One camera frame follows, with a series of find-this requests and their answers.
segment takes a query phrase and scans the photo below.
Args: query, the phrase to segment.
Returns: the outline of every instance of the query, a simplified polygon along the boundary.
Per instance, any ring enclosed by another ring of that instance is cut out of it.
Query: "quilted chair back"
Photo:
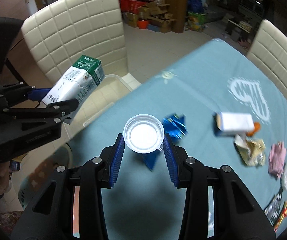
[[[287,37],[268,20],[263,20],[247,53],[287,99]]]
[[[106,75],[128,73],[119,0],[58,0],[26,19],[21,30],[53,84],[82,54],[100,59]]]

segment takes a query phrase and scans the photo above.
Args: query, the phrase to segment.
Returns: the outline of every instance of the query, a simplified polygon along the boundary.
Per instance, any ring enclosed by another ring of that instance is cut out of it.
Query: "white chair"
[[[287,37],[271,22],[263,20],[247,53],[287,99]]]
[[[55,84],[81,55],[100,59],[108,75],[72,124],[66,125],[70,138],[85,122],[132,91],[120,78],[129,71],[118,0],[58,0],[26,19],[21,30],[51,83]]]

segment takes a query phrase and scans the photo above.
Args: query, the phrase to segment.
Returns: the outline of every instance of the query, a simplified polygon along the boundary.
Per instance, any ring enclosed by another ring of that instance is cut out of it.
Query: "human hand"
[[[9,166],[10,162],[0,163],[0,195],[9,187]]]

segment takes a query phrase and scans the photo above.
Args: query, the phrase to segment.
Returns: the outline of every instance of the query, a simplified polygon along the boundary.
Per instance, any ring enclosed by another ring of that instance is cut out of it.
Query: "blue tablecloth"
[[[204,165],[230,165],[265,208],[280,189],[280,180],[268,174],[268,155],[273,143],[285,141],[287,147],[286,99],[253,63],[218,39],[166,71],[166,75],[151,78],[118,101],[75,136],[70,143],[74,165],[83,165],[99,156],[104,147],[113,145],[127,120],[136,114],[151,114],[159,120],[172,113],[184,114],[188,134],[180,146]],[[254,121],[261,123],[255,137],[266,144],[264,166],[246,167],[234,148],[233,138],[215,137],[212,115],[218,111],[251,113]],[[185,189],[178,190],[170,182],[163,155],[150,171],[140,156],[126,147],[115,187],[102,190],[109,239],[178,239],[185,194]],[[287,200],[287,191],[282,200]],[[287,218],[277,235],[286,226]]]

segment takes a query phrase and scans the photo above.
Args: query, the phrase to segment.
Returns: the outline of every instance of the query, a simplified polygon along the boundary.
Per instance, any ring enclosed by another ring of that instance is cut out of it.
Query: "pink cloth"
[[[276,175],[280,178],[285,164],[286,153],[287,149],[284,147],[284,142],[278,142],[278,144],[273,144],[271,146],[268,168],[268,172],[270,174]]]

